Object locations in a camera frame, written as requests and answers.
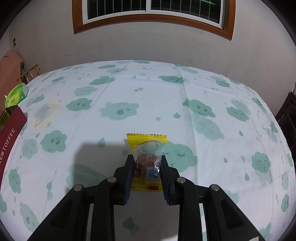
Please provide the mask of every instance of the window sill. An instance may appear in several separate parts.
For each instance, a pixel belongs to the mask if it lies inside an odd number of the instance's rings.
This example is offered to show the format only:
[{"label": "window sill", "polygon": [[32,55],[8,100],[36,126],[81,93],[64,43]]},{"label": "window sill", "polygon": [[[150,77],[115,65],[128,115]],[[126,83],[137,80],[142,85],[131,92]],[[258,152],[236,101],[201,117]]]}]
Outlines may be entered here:
[{"label": "window sill", "polygon": [[73,30],[74,34],[82,31],[100,27],[103,25],[123,23],[123,22],[168,22],[187,25],[191,27],[200,28],[208,32],[222,36],[228,40],[232,39],[234,20],[235,20],[235,0],[229,0],[228,18],[224,22],[224,27],[220,28],[211,24],[201,22],[198,20],[185,18],[181,16],[173,16],[167,14],[128,14],[120,15],[110,18],[104,18],[93,22],[83,24],[82,18],[82,2],[81,0],[72,0],[72,15],[73,15]]}]

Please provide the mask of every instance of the candy wrapper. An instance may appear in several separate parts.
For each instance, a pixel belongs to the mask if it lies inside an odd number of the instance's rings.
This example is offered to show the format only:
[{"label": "candy wrapper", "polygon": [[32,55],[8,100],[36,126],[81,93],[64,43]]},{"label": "candy wrapper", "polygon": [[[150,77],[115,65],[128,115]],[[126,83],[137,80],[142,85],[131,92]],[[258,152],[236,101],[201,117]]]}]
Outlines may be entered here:
[{"label": "candy wrapper", "polygon": [[127,139],[135,159],[132,189],[161,191],[158,173],[166,136],[127,134]]}]

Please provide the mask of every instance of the table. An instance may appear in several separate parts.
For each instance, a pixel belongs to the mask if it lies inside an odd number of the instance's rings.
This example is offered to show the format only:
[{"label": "table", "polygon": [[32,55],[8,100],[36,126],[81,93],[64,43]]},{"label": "table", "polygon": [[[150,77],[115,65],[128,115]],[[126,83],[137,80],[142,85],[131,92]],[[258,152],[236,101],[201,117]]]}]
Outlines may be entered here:
[{"label": "table", "polygon": [[[96,185],[123,166],[127,133],[167,135],[169,165],[195,184],[220,185],[266,240],[277,240],[295,213],[285,137],[243,84],[184,65],[120,60],[51,71],[28,88],[19,104],[28,121],[0,195],[0,218],[16,241],[27,240],[75,184]],[[119,241],[177,240],[178,207],[161,192],[132,191],[115,207],[115,230]]]}]

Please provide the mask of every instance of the white wall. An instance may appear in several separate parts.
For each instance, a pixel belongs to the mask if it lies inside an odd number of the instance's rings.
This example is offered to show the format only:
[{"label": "white wall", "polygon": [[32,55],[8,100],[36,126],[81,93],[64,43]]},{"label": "white wall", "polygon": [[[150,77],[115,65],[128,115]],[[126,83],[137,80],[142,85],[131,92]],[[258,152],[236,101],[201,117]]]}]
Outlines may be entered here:
[{"label": "white wall", "polygon": [[9,46],[9,28],[5,31],[4,35],[0,39],[0,59],[7,51],[10,50]]},{"label": "white wall", "polygon": [[170,23],[120,23],[73,35],[71,0],[32,0],[9,29],[26,66],[42,72],[92,61],[141,59],[198,67],[256,90],[274,114],[294,90],[296,47],[261,0],[236,0],[233,40]]}]

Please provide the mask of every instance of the orange fabric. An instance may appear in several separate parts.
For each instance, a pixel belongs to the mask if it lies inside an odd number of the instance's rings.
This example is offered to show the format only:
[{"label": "orange fabric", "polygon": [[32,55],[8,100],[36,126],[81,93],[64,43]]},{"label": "orange fabric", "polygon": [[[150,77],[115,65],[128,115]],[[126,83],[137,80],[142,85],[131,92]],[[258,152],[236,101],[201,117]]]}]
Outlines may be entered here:
[{"label": "orange fabric", "polygon": [[11,49],[0,60],[0,111],[4,110],[5,96],[20,82],[21,58]]}]

